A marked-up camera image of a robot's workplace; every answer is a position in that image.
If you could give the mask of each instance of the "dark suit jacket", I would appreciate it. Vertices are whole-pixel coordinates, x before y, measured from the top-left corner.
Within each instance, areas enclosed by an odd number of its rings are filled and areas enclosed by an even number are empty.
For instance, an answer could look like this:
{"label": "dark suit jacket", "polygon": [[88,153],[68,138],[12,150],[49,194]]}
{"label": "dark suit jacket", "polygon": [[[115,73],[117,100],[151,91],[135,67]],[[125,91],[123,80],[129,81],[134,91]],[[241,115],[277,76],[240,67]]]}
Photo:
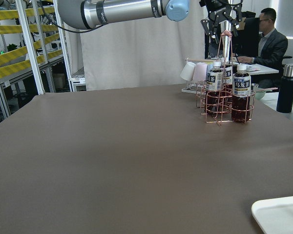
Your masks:
{"label": "dark suit jacket", "polygon": [[266,41],[260,57],[254,59],[254,63],[283,71],[282,59],[287,49],[288,39],[275,29]]}

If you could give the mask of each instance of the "green plant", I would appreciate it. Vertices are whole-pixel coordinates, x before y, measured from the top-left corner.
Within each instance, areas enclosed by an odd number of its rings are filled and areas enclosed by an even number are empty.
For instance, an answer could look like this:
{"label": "green plant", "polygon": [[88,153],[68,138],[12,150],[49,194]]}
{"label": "green plant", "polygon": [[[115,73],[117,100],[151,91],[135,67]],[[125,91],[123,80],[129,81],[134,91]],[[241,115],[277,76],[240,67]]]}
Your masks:
{"label": "green plant", "polygon": [[15,44],[9,44],[8,46],[7,46],[7,48],[8,48],[8,51],[12,51],[12,50],[16,50],[17,49],[17,45],[15,45]]}

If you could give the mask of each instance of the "yellow and black caution tape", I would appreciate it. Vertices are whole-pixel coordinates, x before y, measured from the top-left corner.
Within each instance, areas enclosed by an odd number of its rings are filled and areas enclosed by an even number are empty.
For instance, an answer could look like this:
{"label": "yellow and black caution tape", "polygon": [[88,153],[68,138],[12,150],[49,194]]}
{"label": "yellow and black caution tape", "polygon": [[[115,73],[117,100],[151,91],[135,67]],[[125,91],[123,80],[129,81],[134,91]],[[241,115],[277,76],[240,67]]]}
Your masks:
{"label": "yellow and black caution tape", "polygon": [[[57,31],[58,28],[55,25],[42,25],[43,32]],[[29,31],[31,33],[38,32],[36,24],[29,25]],[[12,33],[22,33],[22,28],[20,25],[0,25],[0,34],[12,34]]]}
{"label": "yellow and black caution tape", "polygon": [[[57,50],[51,53],[48,53],[48,58],[52,59],[56,56],[59,56],[63,53],[62,50]],[[40,55],[37,57],[37,62],[38,63],[43,63],[44,61],[44,56]],[[31,63],[30,60],[25,60],[22,62],[18,62],[12,65],[8,65],[8,66],[4,66],[4,67],[0,67],[0,78],[12,75],[14,73],[20,72],[22,70],[25,70],[26,68],[30,68],[31,67]]]}
{"label": "yellow and black caution tape", "polygon": [[[60,37],[60,34],[56,33],[52,36],[45,38],[44,43],[49,44],[49,43],[53,42],[54,40],[58,39],[59,37]],[[36,41],[33,45],[34,45],[35,50],[41,48],[41,46],[42,46],[40,40]],[[27,47],[24,46],[19,49],[16,49],[16,50],[13,50],[13,51],[10,51],[10,52],[7,52],[5,54],[0,55],[0,66],[4,65],[7,62],[10,62],[14,59],[17,59],[20,56],[26,55],[27,52],[28,52]]]}
{"label": "yellow and black caution tape", "polygon": [[[47,14],[54,13],[54,7],[44,7],[44,10]],[[34,9],[25,9],[27,17],[35,16]],[[41,8],[38,8],[39,15],[43,15],[43,11]],[[17,19],[19,17],[19,13],[17,10],[8,10],[8,11],[0,11],[0,20],[10,20]]]}

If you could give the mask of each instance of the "man's hand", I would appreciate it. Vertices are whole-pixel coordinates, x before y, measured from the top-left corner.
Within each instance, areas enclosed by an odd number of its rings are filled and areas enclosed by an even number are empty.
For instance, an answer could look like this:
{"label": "man's hand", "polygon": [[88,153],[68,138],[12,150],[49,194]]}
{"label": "man's hand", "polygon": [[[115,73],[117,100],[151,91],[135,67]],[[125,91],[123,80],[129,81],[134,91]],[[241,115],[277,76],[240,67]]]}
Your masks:
{"label": "man's hand", "polygon": [[238,61],[240,63],[252,63],[252,57],[239,56]]}

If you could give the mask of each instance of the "blue joint cap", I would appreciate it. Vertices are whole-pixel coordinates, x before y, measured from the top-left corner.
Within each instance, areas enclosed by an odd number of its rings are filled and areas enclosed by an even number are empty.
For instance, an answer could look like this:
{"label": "blue joint cap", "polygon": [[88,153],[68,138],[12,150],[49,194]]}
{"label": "blue joint cap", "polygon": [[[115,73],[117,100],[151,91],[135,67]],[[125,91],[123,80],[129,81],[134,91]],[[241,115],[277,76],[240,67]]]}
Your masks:
{"label": "blue joint cap", "polygon": [[190,0],[170,0],[166,6],[166,15],[173,21],[181,21],[189,14]]}

